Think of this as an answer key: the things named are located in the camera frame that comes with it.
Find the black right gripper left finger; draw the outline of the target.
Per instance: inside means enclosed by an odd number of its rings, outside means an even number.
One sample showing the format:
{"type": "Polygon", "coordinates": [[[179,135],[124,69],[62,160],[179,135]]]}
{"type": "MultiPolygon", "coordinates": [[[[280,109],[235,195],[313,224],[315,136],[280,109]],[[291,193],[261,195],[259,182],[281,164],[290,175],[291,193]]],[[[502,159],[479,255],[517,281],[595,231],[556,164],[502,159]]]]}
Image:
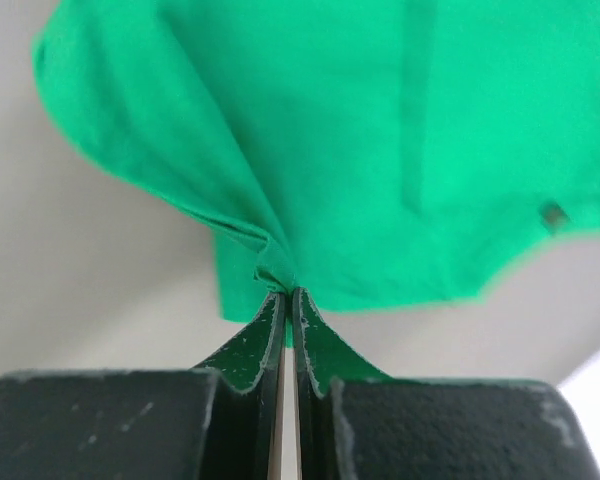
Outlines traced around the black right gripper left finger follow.
{"type": "Polygon", "coordinates": [[[280,473],[286,296],[268,294],[254,318],[191,371],[205,373],[199,479],[273,479],[280,473]]]}

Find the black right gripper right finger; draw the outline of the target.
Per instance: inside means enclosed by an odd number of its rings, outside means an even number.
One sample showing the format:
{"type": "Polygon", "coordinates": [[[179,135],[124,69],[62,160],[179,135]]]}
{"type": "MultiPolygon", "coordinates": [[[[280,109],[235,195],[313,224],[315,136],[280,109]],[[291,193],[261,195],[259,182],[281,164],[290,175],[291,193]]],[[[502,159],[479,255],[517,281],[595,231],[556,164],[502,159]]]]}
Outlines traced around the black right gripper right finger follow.
{"type": "Polygon", "coordinates": [[[334,379],[387,381],[390,376],[356,352],[322,318],[308,289],[291,296],[297,397],[298,472],[301,479],[325,479],[335,464],[330,386],[334,379]]]}

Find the green t shirt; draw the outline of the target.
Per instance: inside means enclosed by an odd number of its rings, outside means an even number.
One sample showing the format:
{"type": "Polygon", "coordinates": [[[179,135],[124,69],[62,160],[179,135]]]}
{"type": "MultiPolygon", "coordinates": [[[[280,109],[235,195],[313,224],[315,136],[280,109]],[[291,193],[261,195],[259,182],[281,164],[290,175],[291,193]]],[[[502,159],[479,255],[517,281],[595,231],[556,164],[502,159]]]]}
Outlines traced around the green t shirt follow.
{"type": "Polygon", "coordinates": [[[600,231],[600,1],[63,1],[41,101],[213,232],[220,308],[471,298],[600,231]]]}

